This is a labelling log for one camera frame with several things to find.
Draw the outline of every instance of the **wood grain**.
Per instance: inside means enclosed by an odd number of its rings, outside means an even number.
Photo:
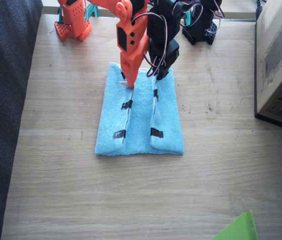
[[[43,14],[58,14],[59,3],[57,0],[42,0],[43,3]],[[221,8],[225,14],[226,19],[256,19],[256,0],[223,0]],[[113,14],[102,7],[99,7],[99,14],[101,17],[113,17]]]
[[[260,240],[282,240],[282,128],[254,118],[254,23],[222,22],[212,46],[177,36],[183,156],[97,157],[118,20],[60,42],[55,19],[38,29],[3,240],[210,240],[249,210]]]

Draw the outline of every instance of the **wooden table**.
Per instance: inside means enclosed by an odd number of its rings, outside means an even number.
[[[43,3],[43,14],[57,14],[59,10],[58,0],[42,0]],[[245,19],[255,20],[256,19],[256,0],[222,0],[221,4],[222,11],[225,14],[226,19]],[[99,13],[102,17],[113,16],[113,14],[102,7],[99,7]]]
[[[210,240],[249,210],[260,240],[282,240],[282,128],[254,118],[253,22],[222,22],[212,46],[177,36],[183,156],[100,157],[118,20],[60,42],[55,19],[38,29],[3,240]]]

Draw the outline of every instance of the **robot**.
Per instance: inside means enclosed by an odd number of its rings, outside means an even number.
[[[54,26],[61,41],[67,37],[83,41],[92,29],[85,0],[58,2],[64,23],[56,21]],[[170,67],[179,56],[179,44],[174,38],[180,31],[180,26],[184,27],[183,34],[192,44],[198,41],[212,44],[217,32],[212,20],[214,17],[222,18],[223,15],[215,14],[215,11],[221,11],[222,0],[89,0],[89,2],[110,10],[120,19],[116,25],[117,45],[121,50],[122,76],[130,88],[134,87],[143,59],[151,66],[147,73],[148,77],[155,76],[160,81],[169,73]],[[183,17],[188,25],[181,23]]]

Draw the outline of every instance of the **black tape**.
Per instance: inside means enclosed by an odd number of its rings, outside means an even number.
[[[126,80],[126,76],[125,76],[125,74],[123,73],[123,71],[121,72],[121,75],[122,75],[123,79]]]
[[[121,139],[126,137],[126,130],[121,130],[113,133],[113,139]]]
[[[132,103],[133,103],[132,100],[123,103],[121,110],[130,109],[132,107]]]
[[[157,102],[159,102],[158,89],[154,89],[154,97],[156,98]]]
[[[155,136],[161,139],[164,137],[163,131],[159,131],[158,129],[153,128],[153,127],[151,127],[151,136]]]

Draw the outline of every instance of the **folded towel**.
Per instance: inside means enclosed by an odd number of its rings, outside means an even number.
[[[185,151],[173,71],[162,80],[140,69],[134,88],[120,85],[120,65],[107,75],[95,154],[175,154]]]

